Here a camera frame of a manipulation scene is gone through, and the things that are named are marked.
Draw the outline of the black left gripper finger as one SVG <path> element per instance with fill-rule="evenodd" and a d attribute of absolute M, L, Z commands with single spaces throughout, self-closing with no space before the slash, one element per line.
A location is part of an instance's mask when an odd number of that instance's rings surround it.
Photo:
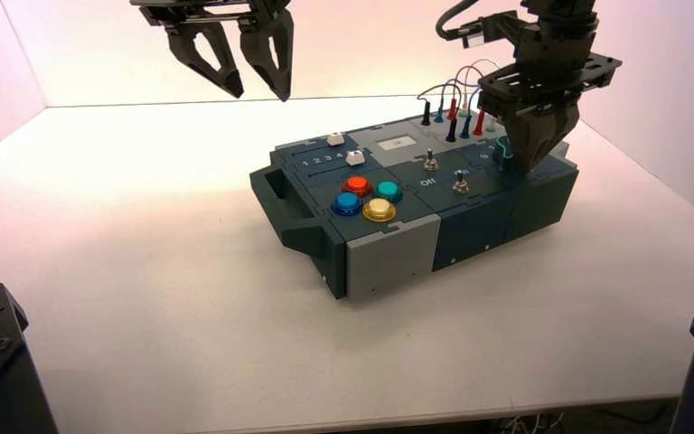
<path fill-rule="evenodd" d="M 174 57 L 207 81 L 239 99 L 244 88 L 234 61 L 227 35 L 220 23 L 187 23 L 165 27 L 168 45 Z M 209 43 L 220 67 L 214 68 L 198 52 L 195 38 L 201 35 Z"/>
<path fill-rule="evenodd" d="M 281 101 L 291 94 L 294 22 L 283 8 L 269 19 L 240 18 L 240 48 L 252 69 Z"/>

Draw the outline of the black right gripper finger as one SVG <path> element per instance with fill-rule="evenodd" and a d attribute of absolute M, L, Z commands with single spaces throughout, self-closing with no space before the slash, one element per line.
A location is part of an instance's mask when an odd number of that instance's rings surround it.
<path fill-rule="evenodd" d="M 549 117 L 528 113 L 504 120 L 517 169 L 527 174 L 549 153 Z"/>
<path fill-rule="evenodd" d="M 549 153 L 576 126 L 579 120 L 577 104 L 553 106 L 542 113 L 543 138 L 540 144 L 540 160 L 543 161 Z"/>

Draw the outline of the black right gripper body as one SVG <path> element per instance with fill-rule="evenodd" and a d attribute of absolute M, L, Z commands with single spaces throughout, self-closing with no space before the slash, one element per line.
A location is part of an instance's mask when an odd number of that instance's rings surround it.
<path fill-rule="evenodd" d="M 483 17 L 479 23 L 486 42 L 505 39 L 514 47 L 514 63 L 478 80 L 478 108 L 497 118 L 577 104 L 584 92 L 608 86 L 623 65 L 592 51 L 594 17 L 541 17 L 535 23 Z"/>

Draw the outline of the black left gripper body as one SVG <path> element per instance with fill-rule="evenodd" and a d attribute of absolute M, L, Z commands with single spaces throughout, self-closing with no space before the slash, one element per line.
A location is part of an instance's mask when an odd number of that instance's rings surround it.
<path fill-rule="evenodd" d="M 293 27 L 293 18 L 287 9 L 289 1 L 134 0 L 129 3 L 152 26 L 175 27 L 235 21 L 251 28 L 278 24 Z"/>

